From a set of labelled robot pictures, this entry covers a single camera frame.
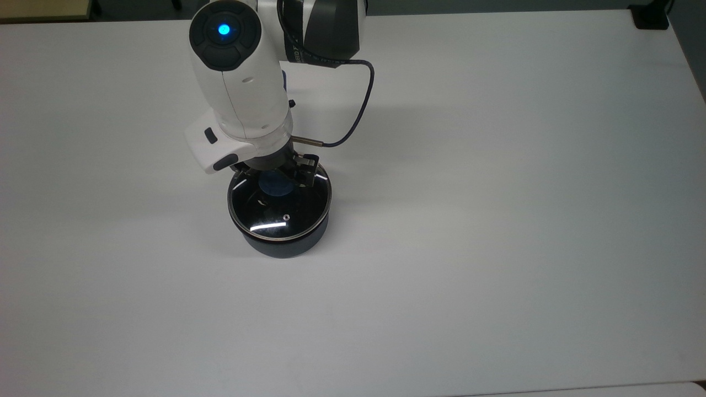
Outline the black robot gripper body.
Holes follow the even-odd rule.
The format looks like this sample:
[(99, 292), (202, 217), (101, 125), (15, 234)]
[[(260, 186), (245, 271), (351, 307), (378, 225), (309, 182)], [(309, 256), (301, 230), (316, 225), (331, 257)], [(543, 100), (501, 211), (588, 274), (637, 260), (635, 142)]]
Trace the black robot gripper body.
[(293, 160), (295, 154), (296, 151), (293, 145), (284, 145), (280, 150), (270, 155), (246, 160), (245, 164), (260, 171), (276, 171), (279, 169), (283, 173), (295, 173), (295, 161)]

